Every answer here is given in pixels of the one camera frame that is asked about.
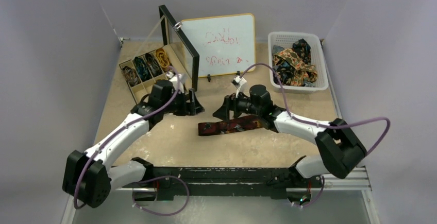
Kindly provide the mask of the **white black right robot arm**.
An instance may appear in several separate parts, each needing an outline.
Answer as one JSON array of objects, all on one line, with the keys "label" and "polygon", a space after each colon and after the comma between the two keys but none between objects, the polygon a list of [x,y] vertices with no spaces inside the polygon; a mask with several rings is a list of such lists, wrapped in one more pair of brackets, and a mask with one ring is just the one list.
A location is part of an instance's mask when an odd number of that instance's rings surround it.
[{"label": "white black right robot arm", "polygon": [[344,179],[367,156],[367,150],[346,121],[336,118],[331,122],[289,114],[286,108],[273,103],[264,85],[254,85],[249,95],[233,93],[224,97],[213,117],[223,121],[241,114],[256,116],[261,126],[276,133],[290,134],[317,146],[315,156],[303,156],[292,166],[289,179],[302,186],[313,176],[332,174]]}]

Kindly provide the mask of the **dark red patterned tie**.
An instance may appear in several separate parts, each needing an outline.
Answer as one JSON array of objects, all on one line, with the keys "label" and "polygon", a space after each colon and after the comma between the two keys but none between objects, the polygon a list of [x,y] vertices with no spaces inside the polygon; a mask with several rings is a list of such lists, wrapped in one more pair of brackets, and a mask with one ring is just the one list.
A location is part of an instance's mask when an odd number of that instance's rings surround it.
[{"label": "dark red patterned tie", "polygon": [[255,115],[247,115],[220,122],[203,122],[198,123],[198,136],[213,136],[236,132],[243,132],[264,128],[261,119]]}]

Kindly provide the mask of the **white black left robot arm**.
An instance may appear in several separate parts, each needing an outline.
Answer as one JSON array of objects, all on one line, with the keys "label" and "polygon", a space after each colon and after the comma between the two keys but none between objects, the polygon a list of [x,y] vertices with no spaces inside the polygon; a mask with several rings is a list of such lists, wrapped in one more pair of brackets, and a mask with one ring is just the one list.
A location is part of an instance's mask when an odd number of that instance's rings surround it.
[{"label": "white black left robot arm", "polygon": [[133,158],[122,166],[115,161],[141,136],[147,134],[168,113],[194,116],[204,111],[193,89],[185,89],[182,80],[157,80],[126,118],[103,140],[84,152],[74,150],[66,160],[62,189],[73,196],[76,209],[96,208],[120,187],[137,183],[148,187],[155,180],[154,166]]}]

